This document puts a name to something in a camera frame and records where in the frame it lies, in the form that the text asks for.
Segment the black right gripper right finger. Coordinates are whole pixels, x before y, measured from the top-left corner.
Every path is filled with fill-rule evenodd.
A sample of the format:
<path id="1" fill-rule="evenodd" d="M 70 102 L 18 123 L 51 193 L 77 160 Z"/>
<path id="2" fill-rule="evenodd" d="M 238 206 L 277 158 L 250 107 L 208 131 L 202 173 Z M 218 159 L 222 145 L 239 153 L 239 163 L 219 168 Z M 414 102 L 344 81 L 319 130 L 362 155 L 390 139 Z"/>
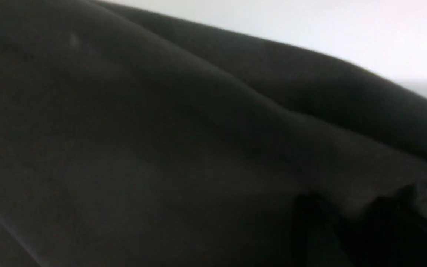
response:
<path id="1" fill-rule="evenodd" d="M 333 224 L 354 267 L 427 267 L 427 218 L 412 205 L 416 187 L 379 197 L 358 219 Z"/>

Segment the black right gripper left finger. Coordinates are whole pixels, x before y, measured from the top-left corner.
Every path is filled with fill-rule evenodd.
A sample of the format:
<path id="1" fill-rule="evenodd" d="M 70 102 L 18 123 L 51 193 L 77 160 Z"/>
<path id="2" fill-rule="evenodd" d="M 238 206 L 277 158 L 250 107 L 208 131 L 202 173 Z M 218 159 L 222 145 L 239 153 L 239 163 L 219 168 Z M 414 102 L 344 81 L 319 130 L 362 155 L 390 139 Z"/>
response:
<path id="1" fill-rule="evenodd" d="M 290 240 L 293 267 L 327 267 L 332 258 L 332 230 L 314 195 L 294 203 Z"/>

